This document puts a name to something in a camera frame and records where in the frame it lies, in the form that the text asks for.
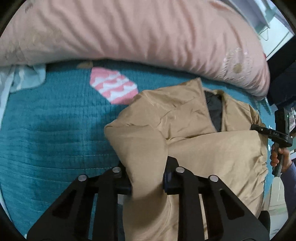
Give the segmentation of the person's right hand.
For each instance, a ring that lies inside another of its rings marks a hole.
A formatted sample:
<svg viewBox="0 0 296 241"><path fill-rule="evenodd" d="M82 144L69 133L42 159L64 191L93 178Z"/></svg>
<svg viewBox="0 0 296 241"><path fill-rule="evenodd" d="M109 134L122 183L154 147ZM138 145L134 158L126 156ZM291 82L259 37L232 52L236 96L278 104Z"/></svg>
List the person's right hand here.
<svg viewBox="0 0 296 241"><path fill-rule="evenodd" d="M287 171L292 165L292 160L290 159L290 152L287 148L280 148L278 144L273 144L271 147L270 164L272 167L282 164L281 173Z"/></svg>

